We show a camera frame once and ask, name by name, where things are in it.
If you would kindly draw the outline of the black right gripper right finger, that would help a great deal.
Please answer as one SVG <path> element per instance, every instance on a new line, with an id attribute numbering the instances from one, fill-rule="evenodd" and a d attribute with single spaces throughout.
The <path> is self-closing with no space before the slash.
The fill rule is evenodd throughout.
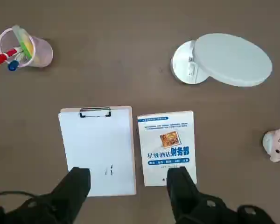
<path id="1" fill-rule="evenodd" d="M 169 168 L 167 191 L 177 224 L 273 224 L 260 207 L 229 209 L 219 197 L 198 191 L 185 167 Z"/>

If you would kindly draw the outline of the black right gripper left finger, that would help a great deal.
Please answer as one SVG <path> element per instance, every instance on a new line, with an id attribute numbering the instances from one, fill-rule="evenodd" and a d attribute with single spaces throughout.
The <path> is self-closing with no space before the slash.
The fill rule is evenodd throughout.
<path id="1" fill-rule="evenodd" d="M 90 189 L 90 170 L 73 167 L 48 194 L 2 191 L 0 196 L 21 195 L 29 199 L 10 212 L 0 206 L 0 224 L 72 224 Z"/>

